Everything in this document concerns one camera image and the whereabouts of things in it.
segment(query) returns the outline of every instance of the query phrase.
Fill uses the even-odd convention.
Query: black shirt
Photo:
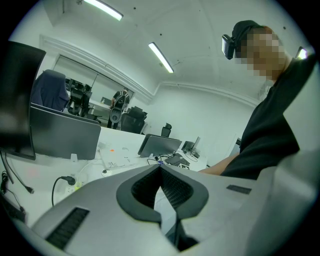
[[[122,91],[123,92],[123,95],[126,95],[127,94],[127,92],[125,91],[125,90],[123,90]],[[116,93],[115,93],[115,95],[113,96],[113,98],[115,98],[115,100],[117,100],[117,98],[120,96],[120,91],[118,90]],[[120,102],[120,101],[118,101],[117,103],[116,103],[116,106],[115,107],[117,107],[117,108],[122,108],[122,106],[124,105],[124,103],[123,103],[123,101],[122,102]],[[126,96],[125,97],[125,103],[127,103],[127,104],[129,104],[129,102],[130,102],[130,96],[128,95],[128,96]]]
[[[315,63],[314,55],[303,60],[292,59],[253,111],[243,132],[240,154],[222,176],[256,180],[262,169],[276,166],[284,157],[299,150],[283,113],[306,83]]]

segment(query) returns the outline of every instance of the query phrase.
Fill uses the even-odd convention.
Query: black chair back
[[[128,113],[123,113],[121,117],[121,131],[140,134],[145,125],[143,119],[136,119]]]
[[[169,129],[167,127],[162,127],[161,136],[169,137],[170,133],[171,133],[171,129]]]

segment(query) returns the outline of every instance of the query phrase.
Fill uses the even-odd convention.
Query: crown molding
[[[175,83],[175,82],[161,82],[158,84],[154,93],[150,92],[148,89],[141,86],[135,80],[127,76],[125,73],[115,68],[108,62],[103,59],[97,57],[96,55],[88,52],[85,49],[81,49],[80,47],[64,41],[59,38],[54,38],[48,35],[40,34],[39,36],[39,47],[42,50],[58,53],[59,55],[66,56],[75,61],[78,61],[97,72],[104,74],[105,76],[115,80],[119,84],[128,87],[135,93],[135,96],[142,102],[149,104],[154,96],[157,94],[159,87],[161,86],[171,86],[171,87],[179,87],[179,88],[188,88],[194,90],[200,90],[208,93],[217,94],[220,96],[224,96],[238,102],[244,103],[251,107],[256,107],[260,101],[248,96],[244,96],[230,90],[207,86],[207,85],[199,85],[199,84],[191,84],[191,83]]]
[[[161,82],[157,89],[156,92],[158,92],[159,87],[162,86],[169,86],[169,87],[178,87],[178,88],[187,88],[187,89],[194,89],[194,90],[200,90],[203,92],[207,93],[212,93],[220,96],[224,96],[230,99],[233,99],[235,101],[241,102],[243,104],[246,104],[250,107],[256,107],[260,101],[255,98],[251,98],[248,96],[244,96],[238,93],[235,93],[230,90],[214,87],[214,86],[207,86],[207,85],[200,85],[200,84],[191,84],[191,83],[176,83],[176,82]]]
[[[145,103],[149,103],[155,96],[154,93],[151,93],[149,90],[141,86],[139,83],[124,74],[119,69],[110,65],[108,62],[97,57],[96,55],[88,52],[87,50],[81,49],[80,47],[72,43],[59,38],[53,38],[51,36],[40,34],[39,47],[42,50],[55,52],[71,58],[102,73],[103,75],[115,80],[122,86],[128,87],[135,94],[137,94],[136,96],[140,100],[144,101]]]

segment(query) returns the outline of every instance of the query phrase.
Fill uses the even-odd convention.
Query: ceiling light
[[[308,57],[307,51],[300,46],[298,49],[298,52],[296,53],[295,58],[306,59],[307,57]]]
[[[98,7],[102,11],[104,11],[107,14],[111,15],[112,17],[116,18],[118,21],[120,21],[122,19],[122,17],[123,17],[123,15],[120,12],[118,12],[115,9],[111,8],[110,6],[108,6],[104,2],[100,2],[98,0],[84,0],[84,1],[87,2],[88,4],[91,4],[91,5],[95,6],[95,7]]]
[[[168,70],[169,73],[173,73],[174,70],[166,60],[165,56],[161,53],[159,48],[156,46],[154,42],[149,43],[150,49],[155,53],[155,55],[159,58],[159,60],[162,62],[162,64],[165,66],[165,68]]]
[[[306,59],[307,58],[307,51],[305,49],[301,49],[301,51],[299,52],[298,58]]]

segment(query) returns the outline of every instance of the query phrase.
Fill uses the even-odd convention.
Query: white desk
[[[144,138],[144,135],[101,127],[99,142],[106,145],[108,150],[114,150],[114,152],[110,154],[116,155],[118,151],[125,150],[128,151],[130,157],[133,158],[135,162],[135,166],[124,166],[111,169],[112,175],[148,165],[147,158],[140,158],[138,155],[139,148]],[[190,163],[190,170],[200,171],[206,168],[207,159],[205,157],[200,157],[198,162],[193,162],[185,156],[184,158]],[[11,168],[24,181],[24,183],[34,189],[34,194],[28,193],[17,181],[14,175],[12,175],[14,184],[11,184],[10,181],[7,184],[8,188],[16,194],[20,204],[28,213],[26,224],[29,227],[31,227],[40,216],[52,207],[51,193],[55,180],[60,176],[75,175],[77,177],[80,170],[88,164],[85,160],[71,162],[68,159],[39,154],[36,155],[35,161],[9,154],[7,154],[7,159]],[[108,161],[113,161],[113,157],[110,159],[105,159],[105,157],[103,157],[103,159],[106,163]],[[96,153],[96,160],[93,161],[94,162],[92,164],[82,171],[81,180],[91,182],[96,179],[103,178],[102,170],[104,169],[104,165],[100,160],[100,155],[98,153]],[[0,166],[2,172],[4,170],[4,166],[2,163]],[[68,186],[69,185],[65,180],[59,180],[57,182],[54,189],[55,204],[65,197]],[[5,196],[17,206],[16,200],[10,192],[7,192]]]

